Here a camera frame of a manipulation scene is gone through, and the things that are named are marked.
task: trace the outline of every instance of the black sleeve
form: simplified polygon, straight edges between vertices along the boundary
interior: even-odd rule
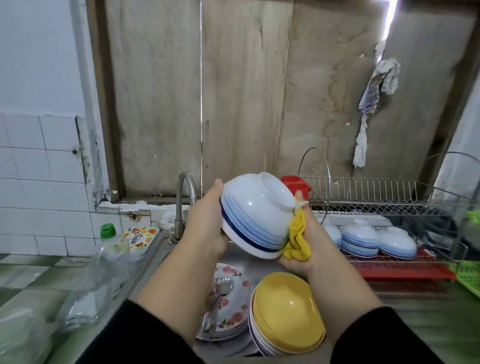
[[[360,317],[338,339],[332,364],[442,363],[390,307]]]
[[[126,300],[77,363],[203,363],[176,332]]]

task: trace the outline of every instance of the checkered tile countertop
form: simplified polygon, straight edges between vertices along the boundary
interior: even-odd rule
[[[53,322],[70,290],[79,286],[89,258],[0,254],[0,316],[32,308]]]

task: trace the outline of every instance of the forearm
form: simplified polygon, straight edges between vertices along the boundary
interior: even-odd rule
[[[382,303],[324,230],[318,239],[320,250],[308,280],[328,337],[335,344],[355,320]]]
[[[216,254],[211,249],[211,244],[199,244],[185,235],[137,299],[139,305],[190,345],[198,331],[216,267]]]

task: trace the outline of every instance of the green bottle cap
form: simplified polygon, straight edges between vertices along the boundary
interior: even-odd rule
[[[115,231],[115,225],[113,224],[103,224],[100,227],[100,238],[102,239],[110,239],[117,235]]]

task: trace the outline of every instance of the tiled wall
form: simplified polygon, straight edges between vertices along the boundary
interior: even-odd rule
[[[0,254],[90,256],[104,223],[151,226],[110,212],[87,194],[75,118],[0,114]]]

